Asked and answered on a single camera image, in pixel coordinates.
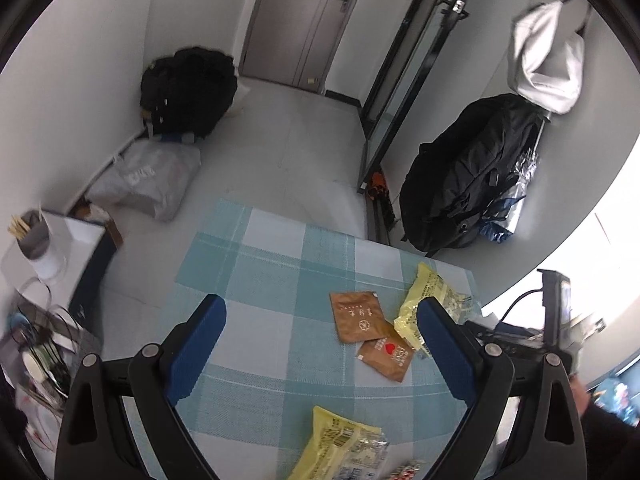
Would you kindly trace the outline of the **person right hand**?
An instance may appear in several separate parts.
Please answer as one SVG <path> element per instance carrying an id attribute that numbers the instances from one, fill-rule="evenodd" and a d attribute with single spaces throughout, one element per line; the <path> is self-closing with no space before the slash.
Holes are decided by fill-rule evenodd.
<path id="1" fill-rule="evenodd" d="M 570 376 L 570 391 L 573 395 L 578 416 L 584 416 L 585 412 L 590 407 L 591 396 L 577 375 Z"/>

